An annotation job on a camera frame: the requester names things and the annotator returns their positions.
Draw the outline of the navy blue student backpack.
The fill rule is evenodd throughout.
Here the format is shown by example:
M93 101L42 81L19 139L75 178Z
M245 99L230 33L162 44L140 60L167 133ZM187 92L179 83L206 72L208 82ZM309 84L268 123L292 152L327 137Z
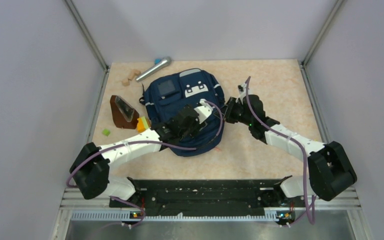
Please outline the navy blue student backpack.
M212 108L225 105L225 94L216 78L209 72L192 68L154 80L142 92L139 102L145 106L152 125L165 123L186 105L197 107L201 99ZM214 149L222 139L224 126L216 112L206 119L195 137L186 136L171 148L180 157L193 157Z

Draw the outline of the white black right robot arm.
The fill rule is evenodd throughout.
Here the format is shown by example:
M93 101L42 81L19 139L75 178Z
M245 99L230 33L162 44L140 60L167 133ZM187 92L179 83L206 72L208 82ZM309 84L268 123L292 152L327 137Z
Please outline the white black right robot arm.
M273 200L277 205L287 206L301 196L331 201L357 182L357 174L339 142L319 142L287 129L266 115L257 95L231 97L221 112L227 123L247 125L256 140L303 161L301 176L287 176L274 185Z

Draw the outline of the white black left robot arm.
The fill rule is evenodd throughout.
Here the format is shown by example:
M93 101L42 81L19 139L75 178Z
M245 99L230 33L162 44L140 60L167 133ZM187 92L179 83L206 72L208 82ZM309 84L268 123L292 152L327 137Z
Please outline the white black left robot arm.
M165 147L193 151L194 147L180 146L185 137L195 134L213 113L207 104L186 105L166 122L115 143L97 146L90 142L83 146L69 169L67 185L79 189L85 200L101 195L117 197L127 206L140 202L140 193L128 177L113 176L119 166L146 154L157 153Z

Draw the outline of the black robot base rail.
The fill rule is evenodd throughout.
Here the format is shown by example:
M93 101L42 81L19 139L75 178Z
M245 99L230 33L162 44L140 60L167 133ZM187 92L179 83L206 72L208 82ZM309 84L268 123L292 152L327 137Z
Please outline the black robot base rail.
M134 204L146 218L182 216L191 220L254 218L293 223L295 210L305 206L301 196L286 198L280 179L139 180L125 203L109 201L111 208Z

